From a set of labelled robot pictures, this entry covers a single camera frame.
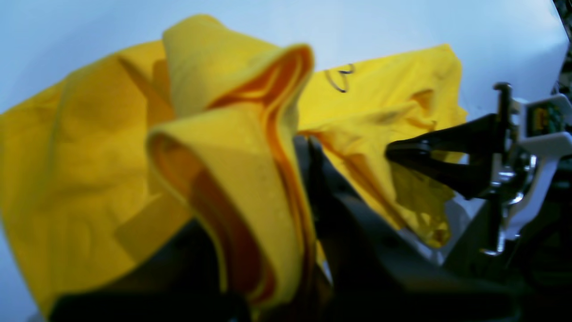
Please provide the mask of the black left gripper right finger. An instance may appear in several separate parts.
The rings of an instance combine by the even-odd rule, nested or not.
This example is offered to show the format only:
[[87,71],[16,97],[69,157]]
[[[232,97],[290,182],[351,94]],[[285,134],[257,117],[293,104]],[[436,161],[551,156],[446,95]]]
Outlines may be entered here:
[[317,140],[295,137],[312,222],[338,296],[391,300],[480,300],[484,283],[433,265],[380,218],[325,157]]

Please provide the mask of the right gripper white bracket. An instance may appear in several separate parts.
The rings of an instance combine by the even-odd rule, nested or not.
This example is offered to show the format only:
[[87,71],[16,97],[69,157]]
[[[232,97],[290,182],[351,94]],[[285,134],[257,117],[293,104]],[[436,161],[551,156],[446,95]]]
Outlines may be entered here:
[[507,241],[541,210],[562,158],[571,155],[571,102],[561,93],[528,102],[498,90],[498,112],[460,126],[390,143],[386,158],[452,188],[465,199],[488,199],[492,248]]

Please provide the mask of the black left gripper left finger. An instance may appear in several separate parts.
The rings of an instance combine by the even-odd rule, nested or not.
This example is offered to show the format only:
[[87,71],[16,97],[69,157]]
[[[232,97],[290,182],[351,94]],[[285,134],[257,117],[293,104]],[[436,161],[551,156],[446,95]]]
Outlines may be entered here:
[[108,285],[129,299],[220,298],[218,261],[213,243],[198,220],[191,220],[143,264]]

